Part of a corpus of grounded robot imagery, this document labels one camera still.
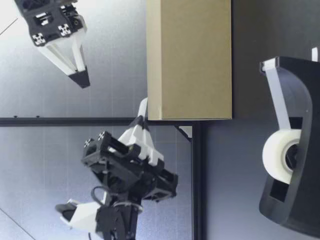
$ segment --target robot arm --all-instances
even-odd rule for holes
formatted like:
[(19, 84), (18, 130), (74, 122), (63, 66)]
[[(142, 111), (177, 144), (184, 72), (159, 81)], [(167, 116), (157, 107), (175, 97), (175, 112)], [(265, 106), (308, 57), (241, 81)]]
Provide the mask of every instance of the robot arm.
[[(82, 41), (86, 23), (73, 3), (77, 0), (14, 0), (38, 50), (81, 88), (90, 86)], [(58, 44), (71, 43), (75, 65)]]
[[(177, 195), (178, 176), (165, 169), (163, 155), (154, 148), (146, 110), (147, 99), (119, 139), (104, 131), (97, 140), (85, 142), (81, 162), (102, 186), (92, 190), (94, 202), (70, 200), (56, 207), (69, 227), (96, 233), (104, 240), (134, 240), (142, 200), (159, 202)], [(105, 191), (103, 201), (96, 197), (96, 188)]]

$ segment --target black cable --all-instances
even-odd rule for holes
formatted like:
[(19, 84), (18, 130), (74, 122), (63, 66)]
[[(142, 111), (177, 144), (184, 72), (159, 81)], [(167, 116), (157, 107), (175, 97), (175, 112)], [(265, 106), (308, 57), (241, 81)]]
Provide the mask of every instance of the black cable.
[(17, 223), (8, 213), (6, 213), (1, 207), (0, 211), (6, 215), (12, 222), (15, 223), (20, 229), (22, 229), (31, 239), (36, 240), (27, 230), (25, 230), (19, 223)]
[(13, 22), (11, 22), (11, 23), (9, 24), (9, 26), (7, 26), (2, 32), (0, 32), (0, 36), (1, 36), (5, 31), (7, 31), (8, 28), (10, 28), (17, 20), (18, 20), (18, 18), (16, 18), (15, 20), (13, 20)]
[(101, 200), (96, 196), (96, 189), (102, 189), (104, 190), (108, 195), (110, 196), (117, 196), (116, 193), (110, 193), (109, 190), (105, 186), (96, 186), (91, 190), (91, 197), (92, 199), (98, 203), (101, 207), (103, 207), (105, 204), (101, 202)]

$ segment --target gray wall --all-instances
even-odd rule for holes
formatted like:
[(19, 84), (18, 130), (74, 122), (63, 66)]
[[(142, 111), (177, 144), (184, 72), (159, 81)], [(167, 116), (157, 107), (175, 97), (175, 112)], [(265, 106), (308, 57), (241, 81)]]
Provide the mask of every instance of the gray wall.
[[(88, 26), (83, 48), (91, 87), (81, 89), (33, 46), (20, 19), (0, 36), (0, 117), (133, 117), (147, 96), (146, 1), (80, 0)], [(191, 144), (173, 126), (150, 128), (178, 196), (144, 202), (138, 240), (192, 239)], [(98, 184), (80, 163), (83, 144), (123, 127), (0, 128), (0, 208), (37, 240), (86, 240), (55, 213), (69, 198), (92, 201)], [(1, 240), (30, 240), (0, 213)]]
[[(143, 0), (80, 0), (91, 87), (81, 89), (33, 45), (23, 18), (0, 36), (1, 117), (130, 117), (147, 96)], [(71, 45), (61, 48), (71, 57)]]
[(259, 62), (277, 55), (311, 59), (320, 44), (319, 13), (318, 0), (233, 1), (234, 120), (207, 126), (210, 240), (311, 239), (259, 213), (267, 176), (262, 149), (278, 127)]
[[(55, 205), (75, 199), (92, 202), (99, 182), (81, 164), (84, 140), (109, 131), (119, 137), (124, 127), (0, 127), (0, 208), (36, 240), (87, 240), (85, 232), (60, 221)], [(143, 201), (137, 240), (192, 239), (191, 144), (173, 126), (152, 126), (165, 167), (179, 174), (177, 197), (159, 203)], [(0, 212), (1, 240), (30, 240)]]

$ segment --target cardboard box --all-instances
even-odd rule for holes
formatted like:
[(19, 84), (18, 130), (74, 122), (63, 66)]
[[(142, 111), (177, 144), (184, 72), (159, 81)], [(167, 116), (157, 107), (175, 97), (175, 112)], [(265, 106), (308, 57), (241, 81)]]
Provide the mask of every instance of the cardboard box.
[(148, 118), (232, 118), (231, 1), (147, 0)]

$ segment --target tape roll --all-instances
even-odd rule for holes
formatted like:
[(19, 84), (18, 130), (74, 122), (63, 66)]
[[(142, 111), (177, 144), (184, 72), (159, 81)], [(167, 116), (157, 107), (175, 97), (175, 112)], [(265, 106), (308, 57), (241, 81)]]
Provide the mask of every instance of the tape roll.
[(274, 179), (290, 184), (293, 171), (286, 163), (286, 153), (291, 146), (299, 144), (300, 136), (300, 129), (282, 129), (265, 142), (262, 152), (263, 165)]

